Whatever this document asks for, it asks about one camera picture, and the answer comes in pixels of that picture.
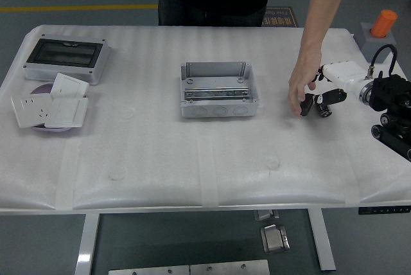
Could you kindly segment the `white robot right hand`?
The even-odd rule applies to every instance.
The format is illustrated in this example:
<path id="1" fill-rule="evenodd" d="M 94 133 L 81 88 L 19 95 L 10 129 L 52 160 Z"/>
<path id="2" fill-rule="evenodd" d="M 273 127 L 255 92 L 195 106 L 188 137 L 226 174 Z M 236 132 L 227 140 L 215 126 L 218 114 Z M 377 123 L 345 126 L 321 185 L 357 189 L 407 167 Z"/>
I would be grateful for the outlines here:
<path id="1" fill-rule="evenodd" d="M 313 96 L 313 104 L 320 117 L 332 114 L 329 106 L 345 101 L 348 94 L 353 95 L 364 105 L 369 105 L 373 79 L 367 77 L 367 71 L 354 61 L 337 62 L 320 67 L 316 78 L 331 82 L 335 88 Z"/>

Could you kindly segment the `person's left hand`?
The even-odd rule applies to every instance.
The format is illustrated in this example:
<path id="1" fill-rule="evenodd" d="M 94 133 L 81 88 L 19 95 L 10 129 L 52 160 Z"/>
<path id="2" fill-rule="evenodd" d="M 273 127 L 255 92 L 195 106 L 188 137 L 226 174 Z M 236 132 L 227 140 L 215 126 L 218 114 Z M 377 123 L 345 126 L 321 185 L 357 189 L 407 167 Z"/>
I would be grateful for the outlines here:
<path id="1" fill-rule="evenodd" d="M 288 81 L 288 104 L 294 116 L 301 114 L 300 103 L 305 100 L 305 89 L 313 91 L 316 88 L 314 79 L 320 67 L 322 58 L 321 45 L 301 44 L 299 55 Z"/>

